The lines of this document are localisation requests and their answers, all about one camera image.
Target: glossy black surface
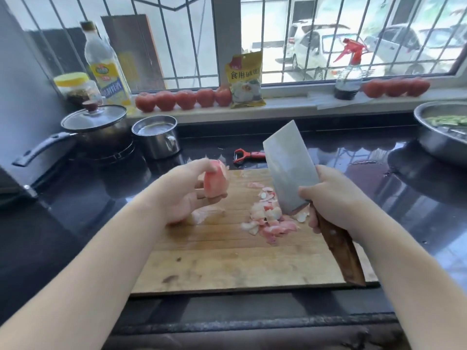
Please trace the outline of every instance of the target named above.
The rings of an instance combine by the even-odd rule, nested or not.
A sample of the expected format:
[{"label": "glossy black surface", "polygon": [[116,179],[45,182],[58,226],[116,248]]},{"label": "glossy black surface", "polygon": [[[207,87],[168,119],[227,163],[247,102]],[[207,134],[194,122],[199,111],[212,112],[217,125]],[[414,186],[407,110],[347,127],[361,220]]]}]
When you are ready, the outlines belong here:
[{"label": "glossy black surface", "polygon": [[[308,131],[302,136],[315,163],[345,172],[467,290],[467,174],[426,154],[413,142],[416,129]],[[205,156],[222,156],[237,169],[234,150],[260,151],[268,135],[185,138],[181,154],[160,161],[146,161],[135,150],[108,166],[81,159],[61,165],[53,179],[37,188],[37,200],[0,211],[0,321],[160,174]],[[240,168],[266,166],[248,162]],[[170,295],[130,299],[114,334],[377,323],[395,321],[392,312],[378,287]]]}]

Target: jar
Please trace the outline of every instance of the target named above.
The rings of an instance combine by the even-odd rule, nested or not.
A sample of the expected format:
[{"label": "jar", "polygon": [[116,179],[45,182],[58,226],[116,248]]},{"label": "jar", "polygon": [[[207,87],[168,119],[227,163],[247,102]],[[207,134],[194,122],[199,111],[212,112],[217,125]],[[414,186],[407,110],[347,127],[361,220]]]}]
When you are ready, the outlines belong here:
[{"label": "jar", "polygon": [[92,81],[84,72],[72,72],[54,77],[54,82],[65,99],[79,108],[83,102],[96,101],[98,105],[104,103],[96,82]]}]

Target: person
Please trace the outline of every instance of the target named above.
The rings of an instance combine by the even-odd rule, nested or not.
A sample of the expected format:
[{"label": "person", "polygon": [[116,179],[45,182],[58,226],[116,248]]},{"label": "person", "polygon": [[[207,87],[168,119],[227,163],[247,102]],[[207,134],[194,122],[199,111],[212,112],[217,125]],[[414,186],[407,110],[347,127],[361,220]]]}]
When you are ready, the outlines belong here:
[{"label": "person", "polygon": [[[168,223],[226,195],[205,197],[207,158],[161,176],[122,208],[48,285],[0,328],[3,349],[101,349]],[[465,349],[467,297],[396,221],[340,172],[317,166],[321,183],[300,187],[315,210],[365,249],[414,350]]]}]

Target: wooden knife handle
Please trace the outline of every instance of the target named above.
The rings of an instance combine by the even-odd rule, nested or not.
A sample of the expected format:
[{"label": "wooden knife handle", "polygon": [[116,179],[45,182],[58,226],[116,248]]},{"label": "wooden knife handle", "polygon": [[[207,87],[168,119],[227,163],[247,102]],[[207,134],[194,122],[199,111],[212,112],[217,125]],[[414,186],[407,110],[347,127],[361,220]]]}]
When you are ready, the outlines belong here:
[{"label": "wooden knife handle", "polygon": [[360,259],[349,233],[325,220],[318,212],[316,216],[318,217],[319,229],[341,269],[344,280],[352,284],[366,286]]}]

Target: bottle label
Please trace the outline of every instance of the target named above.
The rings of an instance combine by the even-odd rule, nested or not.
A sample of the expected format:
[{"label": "bottle label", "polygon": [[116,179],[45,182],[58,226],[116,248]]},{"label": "bottle label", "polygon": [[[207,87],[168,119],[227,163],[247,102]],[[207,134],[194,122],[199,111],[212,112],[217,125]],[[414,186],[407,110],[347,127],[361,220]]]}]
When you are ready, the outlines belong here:
[{"label": "bottle label", "polygon": [[91,64],[90,68],[96,76],[102,94],[110,105],[130,105],[130,94],[125,92],[117,66],[110,64]]}]

